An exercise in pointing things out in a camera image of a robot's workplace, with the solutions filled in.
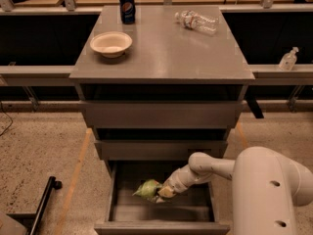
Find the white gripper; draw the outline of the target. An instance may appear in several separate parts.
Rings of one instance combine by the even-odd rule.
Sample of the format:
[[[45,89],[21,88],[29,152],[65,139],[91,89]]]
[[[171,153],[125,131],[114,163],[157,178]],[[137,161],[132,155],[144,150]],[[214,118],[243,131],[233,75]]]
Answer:
[[[163,183],[157,193],[164,199],[171,199],[183,193],[196,183],[196,174],[188,165],[176,169]]]

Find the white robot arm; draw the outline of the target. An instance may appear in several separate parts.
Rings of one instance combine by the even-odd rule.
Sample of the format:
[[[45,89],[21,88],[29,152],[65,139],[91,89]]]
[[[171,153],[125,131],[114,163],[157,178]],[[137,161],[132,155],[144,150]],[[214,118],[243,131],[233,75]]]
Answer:
[[[304,165],[264,147],[250,147],[234,160],[192,154],[158,194],[172,198],[212,174],[232,181],[234,235],[297,235],[295,207],[313,201],[313,173]]]

